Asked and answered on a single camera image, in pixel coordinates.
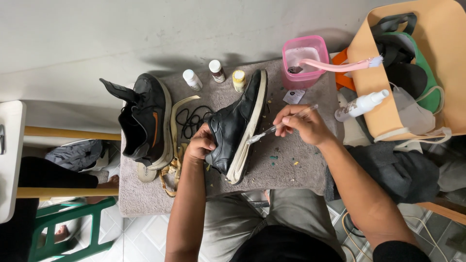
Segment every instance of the toothbrush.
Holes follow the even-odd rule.
[[[305,108],[305,109],[301,110],[300,112],[297,112],[297,113],[294,114],[293,116],[294,116],[294,117],[299,117],[299,118],[305,118],[305,117],[309,114],[309,112],[311,112],[312,110],[317,109],[317,107],[319,107],[319,106],[316,105],[316,104],[315,104],[315,105],[311,105],[311,106],[309,106],[308,108]],[[271,128],[265,130],[265,131],[262,132],[261,134],[255,135],[255,136],[251,137],[250,139],[248,139],[248,140],[246,141],[246,144],[250,145],[250,144],[252,144],[252,143],[255,143],[255,142],[259,141],[259,139],[260,139],[261,137],[263,137],[263,136],[265,136],[265,135],[268,135],[268,134],[270,134],[270,133],[273,133],[273,132],[275,132],[278,128],[281,128],[281,127],[283,127],[283,126],[285,126],[285,124],[284,124],[283,122],[280,122],[279,124],[276,124],[276,125],[272,126]]]
[[[356,63],[344,64],[344,65],[331,65],[331,64],[326,64],[326,63],[322,63],[316,60],[305,58],[305,59],[301,59],[298,62],[298,66],[290,66],[288,68],[288,72],[291,74],[297,74],[301,72],[302,67],[300,67],[300,65],[302,64],[308,64],[308,65],[311,65],[311,66],[314,66],[314,67],[317,67],[323,70],[332,71],[332,72],[349,72],[349,71],[354,71],[354,70],[359,70],[359,69],[366,69],[370,67],[377,67],[382,63],[383,60],[384,58],[381,55],[379,55],[379,56],[372,57],[369,59],[361,60]]]

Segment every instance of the black shirt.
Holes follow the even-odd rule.
[[[418,247],[388,241],[372,253],[374,262],[429,262]],[[230,262],[268,261],[343,261],[338,253],[324,242],[303,232],[284,226],[267,226],[244,242]]]

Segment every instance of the green plastic chair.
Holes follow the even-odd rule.
[[[100,215],[103,209],[111,207],[116,203],[115,199],[113,197],[108,197],[93,205],[80,203],[78,200],[79,198],[37,210],[28,262],[38,262],[50,257],[59,258],[56,260],[57,262],[76,262],[102,251],[109,250],[112,247],[113,241],[99,244]],[[92,215],[89,246],[71,254],[64,254],[64,252],[72,250],[74,244],[71,242],[71,239],[55,244],[54,235],[56,224],[87,215]],[[41,248],[37,248],[39,235],[45,228],[48,228],[45,245]]]

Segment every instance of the gray pants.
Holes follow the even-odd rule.
[[[241,195],[206,203],[201,253],[209,262],[227,262],[236,250],[265,226],[283,225],[331,246],[345,259],[322,196],[309,189],[270,191],[270,211],[262,218]]]

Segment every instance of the hand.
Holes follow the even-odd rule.
[[[283,122],[284,127],[277,129],[276,136],[285,137],[287,133],[293,134],[293,129],[299,131],[302,140],[308,144],[319,146],[322,143],[336,139],[325,125],[317,110],[311,111],[304,119],[292,115],[308,108],[308,104],[287,105],[274,120],[274,124]]]
[[[204,161],[206,154],[214,150],[215,147],[209,125],[204,123],[191,138],[185,152],[185,159]]]

